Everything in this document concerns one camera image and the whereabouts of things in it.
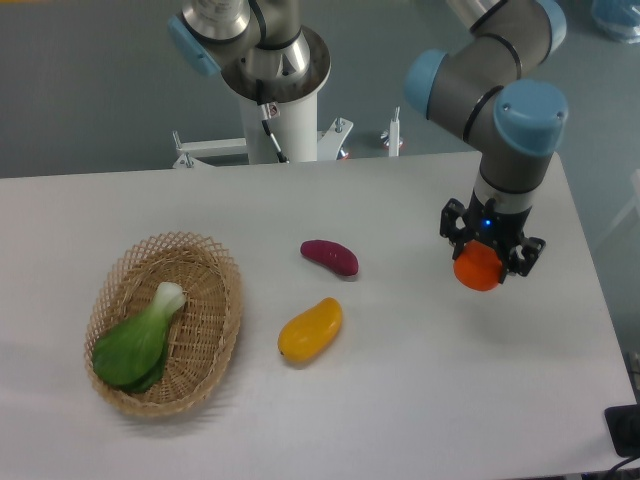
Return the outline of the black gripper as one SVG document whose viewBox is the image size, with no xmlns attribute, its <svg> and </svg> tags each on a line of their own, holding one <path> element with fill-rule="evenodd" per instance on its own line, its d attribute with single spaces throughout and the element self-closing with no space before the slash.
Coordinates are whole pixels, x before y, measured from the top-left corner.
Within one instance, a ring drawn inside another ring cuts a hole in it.
<svg viewBox="0 0 640 480">
<path fill-rule="evenodd" d="M 477 198 L 466 209 L 451 198 L 441 210 L 439 234 L 453 247 L 453 259 L 459 258 L 471 240 L 496 248 L 502 264 L 499 283 L 503 284 L 509 275 L 527 277 L 546 247 L 545 240 L 524 235 L 530 212 L 531 207 L 518 213 L 486 210 Z"/>
</svg>

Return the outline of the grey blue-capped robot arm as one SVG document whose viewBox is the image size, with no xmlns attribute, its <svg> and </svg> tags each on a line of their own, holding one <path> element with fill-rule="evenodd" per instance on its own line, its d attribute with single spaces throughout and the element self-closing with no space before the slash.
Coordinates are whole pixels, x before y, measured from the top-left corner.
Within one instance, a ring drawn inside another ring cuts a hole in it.
<svg viewBox="0 0 640 480">
<path fill-rule="evenodd" d="M 439 233 L 452 245 L 457 279 L 488 290 L 530 273 L 545 242 L 524 232 L 533 196 L 562 139 L 568 104 L 528 73 L 563 42 L 553 1 L 454 1 L 472 41 L 450 55 L 422 53 L 404 81 L 406 101 L 473 147 L 481 162 L 467 203 L 451 199 Z M 176 49 L 197 72 L 221 75 L 239 97 L 249 160 L 335 159 L 317 132 L 317 95 L 331 59 L 295 1 L 186 1 L 168 22 Z"/>
</svg>

